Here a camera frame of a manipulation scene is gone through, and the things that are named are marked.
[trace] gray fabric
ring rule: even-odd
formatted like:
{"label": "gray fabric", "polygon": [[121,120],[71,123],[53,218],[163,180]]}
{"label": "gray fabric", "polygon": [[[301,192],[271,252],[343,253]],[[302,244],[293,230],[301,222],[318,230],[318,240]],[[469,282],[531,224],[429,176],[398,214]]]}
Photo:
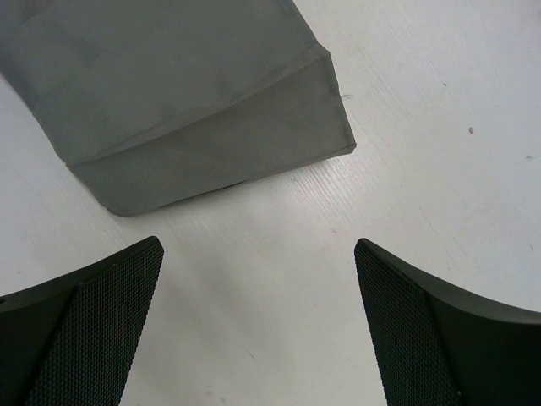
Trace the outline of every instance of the gray fabric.
{"label": "gray fabric", "polygon": [[117,214],[355,146],[330,56],[290,0],[5,1],[0,69]]}

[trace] white surface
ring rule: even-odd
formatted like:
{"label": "white surface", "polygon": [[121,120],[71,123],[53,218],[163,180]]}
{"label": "white surface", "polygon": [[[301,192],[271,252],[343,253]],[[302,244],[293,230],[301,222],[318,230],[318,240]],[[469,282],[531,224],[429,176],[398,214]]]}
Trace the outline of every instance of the white surface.
{"label": "white surface", "polygon": [[358,149],[187,205],[108,214],[0,85],[0,294],[150,234],[165,246],[123,405],[384,405],[360,237],[541,310],[541,4],[297,4]]}

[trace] white table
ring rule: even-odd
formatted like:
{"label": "white table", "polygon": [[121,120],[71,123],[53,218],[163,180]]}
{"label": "white table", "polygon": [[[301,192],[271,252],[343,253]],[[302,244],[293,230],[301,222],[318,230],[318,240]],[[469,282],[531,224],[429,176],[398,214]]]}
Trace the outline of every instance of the white table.
{"label": "white table", "polygon": [[0,294],[165,246],[123,405],[384,405],[360,237],[541,310],[541,3],[297,3],[358,149],[186,205],[107,213],[0,84]]}

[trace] ribbed black surface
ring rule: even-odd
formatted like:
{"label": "ribbed black surface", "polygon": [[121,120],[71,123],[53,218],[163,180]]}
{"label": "ribbed black surface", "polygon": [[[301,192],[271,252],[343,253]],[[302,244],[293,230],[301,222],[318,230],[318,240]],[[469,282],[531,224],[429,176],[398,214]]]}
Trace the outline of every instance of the ribbed black surface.
{"label": "ribbed black surface", "polygon": [[75,289],[26,406],[120,403],[162,257],[156,239]]}
{"label": "ribbed black surface", "polygon": [[363,241],[355,258],[389,406],[462,406],[424,291]]}

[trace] textured gripper pad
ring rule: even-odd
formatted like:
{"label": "textured gripper pad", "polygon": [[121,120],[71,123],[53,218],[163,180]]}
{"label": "textured gripper pad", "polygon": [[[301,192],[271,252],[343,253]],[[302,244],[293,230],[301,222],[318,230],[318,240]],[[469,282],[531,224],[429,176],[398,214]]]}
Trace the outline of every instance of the textured gripper pad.
{"label": "textured gripper pad", "polygon": [[156,241],[75,289],[24,405],[120,403],[162,257]]}
{"label": "textured gripper pad", "polygon": [[424,291],[362,241],[355,259],[389,406],[462,406]]}

